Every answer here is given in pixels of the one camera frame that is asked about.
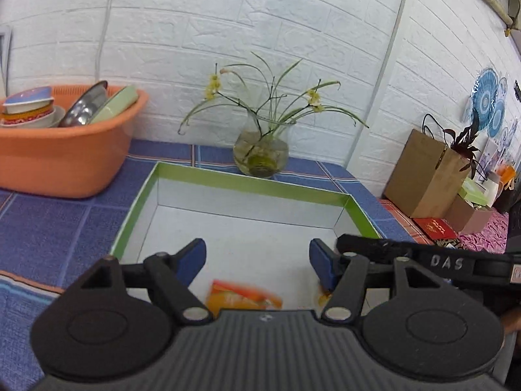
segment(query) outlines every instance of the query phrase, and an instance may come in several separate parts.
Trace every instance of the blue gripper pad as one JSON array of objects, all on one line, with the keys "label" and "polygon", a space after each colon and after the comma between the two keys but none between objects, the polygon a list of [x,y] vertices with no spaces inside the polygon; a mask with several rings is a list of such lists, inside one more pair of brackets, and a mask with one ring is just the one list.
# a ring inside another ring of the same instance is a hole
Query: blue gripper pad
[{"label": "blue gripper pad", "polygon": [[320,284],[327,291],[333,292],[340,277],[334,271],[334,264],[340,258],[322,240],[313,239],[309,243],[309,261],[315,270]]},{"label": "blue gripper pad", "polygon": [[176,277],[187,287],[206,262],[206,243],[201,238],[197,238],[174,257],[177,262]]}]

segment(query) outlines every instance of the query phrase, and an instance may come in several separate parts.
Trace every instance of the pink floral cloth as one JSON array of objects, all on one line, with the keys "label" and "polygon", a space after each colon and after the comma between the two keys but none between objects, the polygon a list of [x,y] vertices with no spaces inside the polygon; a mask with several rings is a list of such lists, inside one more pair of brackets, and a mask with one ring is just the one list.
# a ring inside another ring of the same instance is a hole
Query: pink floral cloth
[{"label": "pink floral cloth", "polygon": [[480,233],[461,235],[462,244],[472,251],[487,250],[489,253],[501,254],[506,248],[506,233],[509,228],[509,214],[501,215],[496,209],[484,230]]}]

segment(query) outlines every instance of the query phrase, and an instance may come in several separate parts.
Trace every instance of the yellow flower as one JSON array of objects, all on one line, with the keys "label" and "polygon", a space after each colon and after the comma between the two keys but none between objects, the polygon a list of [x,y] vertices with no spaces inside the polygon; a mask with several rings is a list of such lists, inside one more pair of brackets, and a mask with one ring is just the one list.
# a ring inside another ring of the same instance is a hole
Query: yellow flower
[{"label": "yellow flower", "polygon": [[215,94],[209,86],[207,86],[204,90],[204,98],[206,100],[213,100],[215,98]]},{"label": "yellow flower", "polygon": [[207,100],[213,100],[215,98],[215,94],[221,88],[221,80],[219,79],[219,75],[214,74],[210,76],[210,83],[204,90],[204,96]]},{"label": "yellow flower", "polygon": [[308,104],[316,106],[320,102],[320,96],[315,90],[308,90],[306,94],[309,96]]}]

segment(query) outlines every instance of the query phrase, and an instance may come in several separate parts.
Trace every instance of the orange snack package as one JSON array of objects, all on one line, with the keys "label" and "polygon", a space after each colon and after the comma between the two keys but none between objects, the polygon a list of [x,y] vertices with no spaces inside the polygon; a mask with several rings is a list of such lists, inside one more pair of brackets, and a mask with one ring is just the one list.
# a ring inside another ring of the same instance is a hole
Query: orange snack package
[{"label": "orange snack package", "polygon": [[217,317],[221,309],[280,310],[282,299],[260,288],[216,279],[206,299],[206,307]]}]

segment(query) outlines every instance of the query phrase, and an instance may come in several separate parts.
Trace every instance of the glass vase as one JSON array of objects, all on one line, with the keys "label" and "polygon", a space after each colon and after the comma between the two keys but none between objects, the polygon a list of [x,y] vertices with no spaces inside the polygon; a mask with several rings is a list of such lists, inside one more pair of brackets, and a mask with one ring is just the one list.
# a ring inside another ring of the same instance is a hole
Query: glass vase
[{"label": "glass vase", "polygon": [[233,146],[235,164],[249,176],[271,178],[288,162],[294,123],[279,123],[248,112],[248,120]]}]

